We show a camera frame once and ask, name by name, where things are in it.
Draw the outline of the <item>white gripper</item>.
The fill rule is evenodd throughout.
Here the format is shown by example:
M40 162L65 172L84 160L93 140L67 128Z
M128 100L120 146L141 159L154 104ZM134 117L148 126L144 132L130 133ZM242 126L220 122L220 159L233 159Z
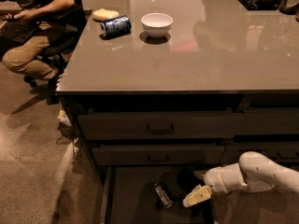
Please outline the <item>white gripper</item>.
M239 165L219 166L207 171L194 171L197 178L202 180L205 186L196 186L184 199L186 208L192 207L206 200L213 194L227 194L232 190L247 188Z

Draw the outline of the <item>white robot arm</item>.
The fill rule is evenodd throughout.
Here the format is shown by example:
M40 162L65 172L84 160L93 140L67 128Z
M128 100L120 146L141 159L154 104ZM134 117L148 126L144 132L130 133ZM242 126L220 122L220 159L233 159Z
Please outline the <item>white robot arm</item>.
M209 200L213 195L227 194L233 190L265 192L279 187L287 193L299 193L299 172L271 161L254 151L243 153L237 163L219 166L196 177L204 182L195 186L183 199L186 208Z

